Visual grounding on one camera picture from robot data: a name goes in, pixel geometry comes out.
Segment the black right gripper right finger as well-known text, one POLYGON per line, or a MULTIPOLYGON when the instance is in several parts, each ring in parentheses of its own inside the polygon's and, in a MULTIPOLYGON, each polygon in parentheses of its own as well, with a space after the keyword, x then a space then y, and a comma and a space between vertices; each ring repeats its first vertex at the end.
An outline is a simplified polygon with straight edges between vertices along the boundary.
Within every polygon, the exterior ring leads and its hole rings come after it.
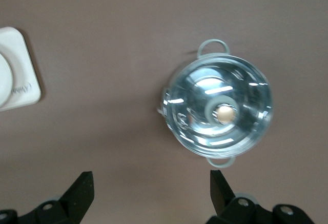
POLYGON ((208 224, 315 224, 297 206, 278 204, 269 211, 250 198, 237 197, 220 170, 210 171, 210 196, 216 215, 208 224))

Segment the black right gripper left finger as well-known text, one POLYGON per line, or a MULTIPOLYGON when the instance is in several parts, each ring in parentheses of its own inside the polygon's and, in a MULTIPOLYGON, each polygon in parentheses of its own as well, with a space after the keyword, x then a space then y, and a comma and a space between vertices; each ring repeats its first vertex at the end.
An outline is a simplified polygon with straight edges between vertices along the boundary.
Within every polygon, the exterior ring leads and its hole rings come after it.
POLYGON ((0 210, 0 224, 80 224, 93 200, 93 173, 82 172, 58 200, 43 202, 23 216, 14 209, 0 210))

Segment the cream round plate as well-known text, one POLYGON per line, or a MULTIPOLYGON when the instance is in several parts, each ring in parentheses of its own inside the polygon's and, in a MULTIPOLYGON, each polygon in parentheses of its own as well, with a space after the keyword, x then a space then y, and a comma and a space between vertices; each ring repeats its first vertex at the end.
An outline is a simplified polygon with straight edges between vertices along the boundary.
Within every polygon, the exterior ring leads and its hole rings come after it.
POLYGON ((13 87, 13 74, 7 60, 0 54, 0 107, 9 99, 13 87))

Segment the cream rabbit print tray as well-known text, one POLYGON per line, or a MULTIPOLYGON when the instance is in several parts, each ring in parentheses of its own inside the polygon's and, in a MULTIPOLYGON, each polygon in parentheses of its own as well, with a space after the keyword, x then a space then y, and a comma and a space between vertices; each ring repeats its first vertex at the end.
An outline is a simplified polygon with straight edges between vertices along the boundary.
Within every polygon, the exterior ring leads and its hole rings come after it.
POLYGON ((17 29, 0 28, 0 54, 9 63, 13 74, 11 95, 0 107, 0 112, 37 103, 42 92, 25 39, 17 29))

